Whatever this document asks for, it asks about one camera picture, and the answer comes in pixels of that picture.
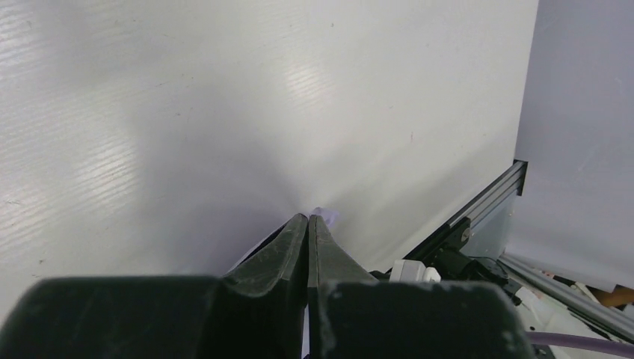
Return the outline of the aluminium frame rail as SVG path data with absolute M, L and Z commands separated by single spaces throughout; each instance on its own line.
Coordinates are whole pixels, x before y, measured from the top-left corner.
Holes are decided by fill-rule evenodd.
M 514 160 L 514 163 L 490 185 L 477 194 L 469 203 L 458 210 L 447 224 L 454 227 L 464 218 L 468 218 L 471 227 L 477 227 L 501 206 L 508 198 L 521 196 L 523 193 L 529 163 Z

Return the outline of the black and lavender folding umbrella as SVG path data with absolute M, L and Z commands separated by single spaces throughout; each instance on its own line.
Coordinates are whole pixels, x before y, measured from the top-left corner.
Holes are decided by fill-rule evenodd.
M 337 218 L 339 217 L 339 213 L 336 210 L 327 209 L 327 208 L 320 207 L 320 206 L 314 208 L 313 210 L 311 210 L 309 212 L 302 212 L 301 215 L 304 216 L 305 218 L 309 218 L 311 215 L 321 216 L 324 219 L 324 222 L 326 223 L 326 226 L 327 226 L 328 229 L 330 229 L 335 224 Z M 261 251 L 264 247 L 266 247 L 270 242 L 272 242 L 279 235 L 279 233 L 282 231 L 282 229 L 285 226 L 286 226 L 286 224 L 282 224 L 280 227 L 278 227 L 276 230 L 271 232 L 264 239 L 262 239 L 259 242 L 257 242 L 236 263 L 234 263 L 227 270 L 227 273 L 229 273 L 232 270 L 236 269 L 243 262 L 247 261 L 249 258 L 251 258 L 253 255 L 255 255 L 257 252 Z

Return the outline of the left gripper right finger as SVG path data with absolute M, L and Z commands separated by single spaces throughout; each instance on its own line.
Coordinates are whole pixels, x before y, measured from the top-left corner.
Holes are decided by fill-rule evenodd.
M 388 282 L 307 228 L 312 358 L 533 358 L 507 295 L 485 282 Z

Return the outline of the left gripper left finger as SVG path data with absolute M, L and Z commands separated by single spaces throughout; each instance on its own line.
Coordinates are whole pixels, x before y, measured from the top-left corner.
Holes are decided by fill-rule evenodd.
M 308 220 L 297 214 L 223 277 L 58 277 L 1 328 L 3 358 L 299 358 Z

